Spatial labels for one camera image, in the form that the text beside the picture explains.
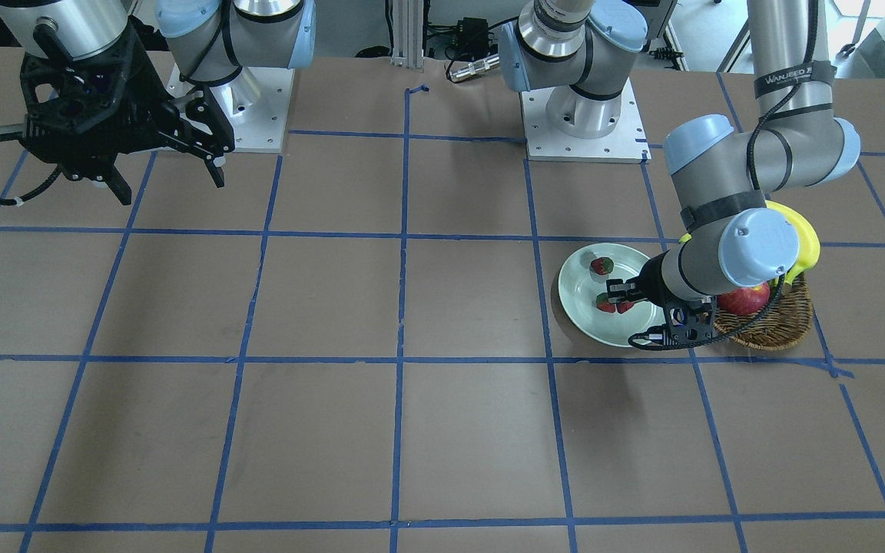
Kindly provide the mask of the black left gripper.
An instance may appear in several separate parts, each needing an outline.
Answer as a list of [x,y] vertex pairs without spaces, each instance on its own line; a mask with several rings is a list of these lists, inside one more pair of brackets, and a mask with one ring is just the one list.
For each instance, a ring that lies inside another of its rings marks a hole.
[[610,279],[605,281],[605,294],[611,304],[637,303],[643,300],[664,308],[677,298],[664,278],[667,254],[654,256],[644,263],[637,279]]

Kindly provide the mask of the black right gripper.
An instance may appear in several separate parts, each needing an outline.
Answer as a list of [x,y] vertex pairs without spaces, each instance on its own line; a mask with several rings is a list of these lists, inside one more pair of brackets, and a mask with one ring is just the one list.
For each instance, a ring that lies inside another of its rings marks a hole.
[[123,206],[132,189],[116,168],[119,154],[169,147],[199,157],[214,186],[225,186],[225,154],[234,130],[209,88],[170,97],[145,41],[157,31],[129,22],[101,53],[76,60],[56,22],[38,22],[34,42],[45,56],[25,54],[20,85],[27,105],[20,144],[71,181],[108,187]]

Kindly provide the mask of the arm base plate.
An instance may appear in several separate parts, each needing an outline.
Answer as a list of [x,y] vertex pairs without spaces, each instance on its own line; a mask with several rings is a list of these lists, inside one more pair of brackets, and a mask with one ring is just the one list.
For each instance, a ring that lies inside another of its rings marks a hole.
[[652,161],[632,82],[607,101],[581,97],[568,85],[519,94],[531,161]]
[[210,89],[233,129],[236,153],[281,153],[295,77],[294,69],[243,67]]

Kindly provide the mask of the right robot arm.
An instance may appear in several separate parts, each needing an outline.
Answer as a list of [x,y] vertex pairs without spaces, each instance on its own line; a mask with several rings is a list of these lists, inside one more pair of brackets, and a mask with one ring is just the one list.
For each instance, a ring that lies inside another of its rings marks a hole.
[[121,154],[171,148],[204,162],[223,187],[237,129],[267,121],[253,68],[305,68],[315,51],[312,1],[158,1],[157,24],[182,83],[173,94],[145,51],[148,27],[119,1],[0,1],[0,18],[25,50],[20,87],[27,114],[0,127],[53,171],[21,206],[60,176],[108,186],[121,204],[132,189]]

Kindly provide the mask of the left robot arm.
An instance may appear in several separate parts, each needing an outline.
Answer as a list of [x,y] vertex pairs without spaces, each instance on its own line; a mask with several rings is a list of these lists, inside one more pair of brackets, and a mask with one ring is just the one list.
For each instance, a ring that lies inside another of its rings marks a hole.
[[[797,265],[797,231],[766,206],[766,193],[813,187],[848,172],[861,140],[834,115],[835,68],[827,59],[820,1],[749,1],[751,132],[722,115],[685,122],[663,143],[688,242],[647,262],[638,276],[608,283],[612,303],[700,302],[759,286]],[[615,110],[648,25],[622,1],[530,1],[496,29],[503,80],[516,92],[552,88],[568,135],[592,139],[594,109]]]

